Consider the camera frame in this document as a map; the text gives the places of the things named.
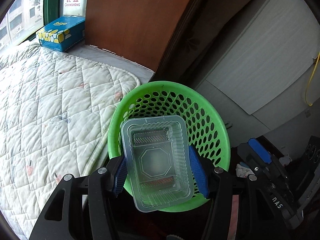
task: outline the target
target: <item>blue gripper pad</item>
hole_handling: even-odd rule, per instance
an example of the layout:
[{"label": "blue gripper pad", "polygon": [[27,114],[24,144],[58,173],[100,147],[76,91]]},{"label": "blue gripper pad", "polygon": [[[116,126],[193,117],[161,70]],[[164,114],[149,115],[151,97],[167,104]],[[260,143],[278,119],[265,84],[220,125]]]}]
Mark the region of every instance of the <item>blue gripper pad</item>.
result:
[{"label": "blue gripper pad", "polygon": [[207,198],[209,196],[208,179],[200,163],[199,155],[193,145],[189,146],[189,159],[199,192]]},{"label": "blue gripper pad", "polygon": [[270,164],[272,162],[270,153],[255,138],[251,138],[248,144],[265,163]]},{"label": "blue gripper pad", "polygon": [[122,192],[127,175],[128,175],[127,164],[125,162],[125,158],[123,158],[114,176],[114,185],[113,185],[112,192],[116,195],[116,197],[119,195],[119,193]]}]

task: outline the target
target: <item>yellow cable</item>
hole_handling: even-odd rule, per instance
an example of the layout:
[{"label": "yellow cable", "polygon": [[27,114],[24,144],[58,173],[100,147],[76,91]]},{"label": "yellow cable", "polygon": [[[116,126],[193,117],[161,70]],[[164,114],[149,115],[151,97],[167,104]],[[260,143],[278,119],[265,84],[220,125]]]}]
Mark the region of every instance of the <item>yellow cable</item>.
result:
[{"label": "yellow cable", "polygon": [[305,99],[305,101],[306,101],[306,103],[307,103],[308,106],[312,106],[312,105],[313,105],[313,104],[309,104],[309,103],[308,103],[308,100],[307,100],[307,92],[308,92],[308,89],[309,89],[311,80],[312,80],[312,78],[313,78],[313,75],[314,75],[315,72],[316,72],[316,69],[317,69],[317,66],[318,66],[318,63],[319,63],[319,59],[320,59],[320,52],[319,52],[319,55],[318,55],[318,58],[317,58],[315,67],[313,68],[313,72],[312,72],[312,74],[311,74],[311,76],[310,76],[310,78],[309,78],[308,85],[307,85],[307,88],[306,88],[306,92],[305,92],[305,94],[304,94],[304,99]]}]

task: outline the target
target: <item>plastic tray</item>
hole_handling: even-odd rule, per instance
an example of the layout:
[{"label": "plastic tray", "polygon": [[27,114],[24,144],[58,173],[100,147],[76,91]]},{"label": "plastic tray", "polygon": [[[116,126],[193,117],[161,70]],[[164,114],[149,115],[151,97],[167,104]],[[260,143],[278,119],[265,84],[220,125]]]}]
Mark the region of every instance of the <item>plastic tray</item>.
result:
[{"label": "plastic tray", "polygon": [[188,136],[180,116],[129,119],[121,132],[137,209],[150,212],[192,197]]}]

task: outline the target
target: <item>tissue box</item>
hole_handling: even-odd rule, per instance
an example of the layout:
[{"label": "tissue box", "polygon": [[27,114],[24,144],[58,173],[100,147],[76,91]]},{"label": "tissue box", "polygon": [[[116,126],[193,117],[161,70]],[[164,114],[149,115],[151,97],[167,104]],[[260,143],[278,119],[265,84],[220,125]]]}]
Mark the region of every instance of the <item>tissue box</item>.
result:
[{"label": "tissue box", "polygon": [[83,16],[62,16],[36,32],[40,45],[65,52],[84,38]]}]

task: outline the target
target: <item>bolt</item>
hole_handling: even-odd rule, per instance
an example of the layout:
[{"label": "bolt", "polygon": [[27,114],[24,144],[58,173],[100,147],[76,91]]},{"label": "bolt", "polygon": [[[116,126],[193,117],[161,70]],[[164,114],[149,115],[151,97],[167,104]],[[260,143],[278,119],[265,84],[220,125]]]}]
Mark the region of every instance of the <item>bolt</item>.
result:
[{"label": "bolt", "polygon": [[71,179],[72,179],[72,175],[71,175],[71,174],[67,174],[67,175],[65,175],[65,176],[63,177],[63,179],[64,179],[65,181],[71,180]]},{"label": "bolt", "polygon": [[215,172],[215,173],[223,173],[223,168],[215,167],[215,168],[214,168],[214,172]]},{"label": "bolt", "polygon": [[102,167],[102,168],[98,169],[98,173],[99,174],[103,174],[103,173],[106,173],[106,172],[107,172],[107,168],[105,168],[105,167]]},{"label": "bolt", "polygon": [[251,181],[256,181],[256,180],[257,180],[256,175],[250,174],[250,175],[249,175],[249,180],[251,180]]}]

